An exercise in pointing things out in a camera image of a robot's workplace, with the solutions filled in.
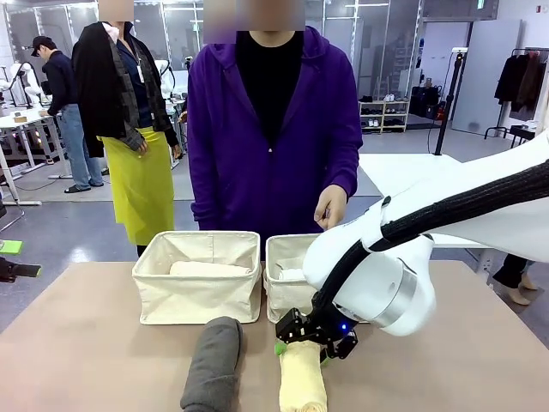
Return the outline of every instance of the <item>foot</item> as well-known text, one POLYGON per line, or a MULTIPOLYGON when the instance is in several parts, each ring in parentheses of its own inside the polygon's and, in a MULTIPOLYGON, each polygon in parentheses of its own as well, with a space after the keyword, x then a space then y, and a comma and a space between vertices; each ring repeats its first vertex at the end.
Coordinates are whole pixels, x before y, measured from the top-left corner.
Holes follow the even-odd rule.
POLYGON ((88 187, 86 189, 78 189, 76 185, 71 186, 69 189, 65 189, 65 193, 80 193, 81 191, 91 191, 92 188, 88 187))
POLYGON ((530 277, 528 276, 528 273, 523 273, 522 274, 522 282, 521 282, 521 285, 523 288, 525 289, 528 289, 528 290, 538 290, 538 287, 537 285, 535 285, 532 280, 530 279, 530 277))
POLYGON ((532 303, 530 300, 522 296, 520 290, 518 289, 507 288, 507 294, 517 305, 528 306, 532 303))
POLYGON ((92 186, 92 187, 101 187, 101 186, 104 186, 103 182, 101 182, 101 183, 94 183, 94 182, 92 182, 91 179, 89 180, 88 183, 89 183, 89 185, 92 186))

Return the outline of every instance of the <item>person in purple hoodie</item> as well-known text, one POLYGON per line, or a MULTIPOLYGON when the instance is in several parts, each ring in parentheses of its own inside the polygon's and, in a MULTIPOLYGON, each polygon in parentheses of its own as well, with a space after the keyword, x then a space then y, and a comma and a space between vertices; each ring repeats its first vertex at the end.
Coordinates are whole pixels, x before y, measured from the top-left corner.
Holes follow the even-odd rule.
POLYGON ((337 225, 362 145, 353 68, 316 29, 237 32, 189 72, 188 147, 201 230, 270 236, 337 225))

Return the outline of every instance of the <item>door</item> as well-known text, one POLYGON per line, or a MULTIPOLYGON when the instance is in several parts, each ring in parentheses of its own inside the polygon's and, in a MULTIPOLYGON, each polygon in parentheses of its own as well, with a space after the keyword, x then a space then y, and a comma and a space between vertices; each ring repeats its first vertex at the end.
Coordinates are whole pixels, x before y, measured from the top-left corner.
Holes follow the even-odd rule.
POLYGON ((498 125, 501 106, 494 94, 520 31, 520 20, 473 23, 452 129, 484 135, 486 129, 498 125))

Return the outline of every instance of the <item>id badge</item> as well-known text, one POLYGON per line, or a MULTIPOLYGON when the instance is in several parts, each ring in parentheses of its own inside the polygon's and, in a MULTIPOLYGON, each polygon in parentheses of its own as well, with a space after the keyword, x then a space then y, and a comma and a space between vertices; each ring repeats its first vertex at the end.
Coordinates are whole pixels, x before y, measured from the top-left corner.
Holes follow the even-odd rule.
POLYGON ((141 83, 144 83, 145 79, 143 78, 143 72, 141 71, 140 64, 137 65, 137 73, 139 73, 139 80, 141 81, 141 83))

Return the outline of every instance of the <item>beige fabric basket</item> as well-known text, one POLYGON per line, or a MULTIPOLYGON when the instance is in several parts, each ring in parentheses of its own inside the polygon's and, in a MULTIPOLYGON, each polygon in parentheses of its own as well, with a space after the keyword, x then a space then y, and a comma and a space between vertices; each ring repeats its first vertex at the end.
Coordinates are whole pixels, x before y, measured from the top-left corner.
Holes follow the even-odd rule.
POLYGON ((267 291, 267 316, 278 322, 293 307, 302 313, 312 310, 311 298, 316 289, 305 281, 280 279, 286 269, 301 269, 305 253, 317 234, 274 236, 267 239, 263 286, 267 291))
POLYGON ((259 318, 259 235, 251 232, 164 232, 157 234, 132 275, 142 300, 142 324, 206 324, 229 316, 242 323, 259 318), (242 276, 171 276, 177 261, 235 264, 242 276))

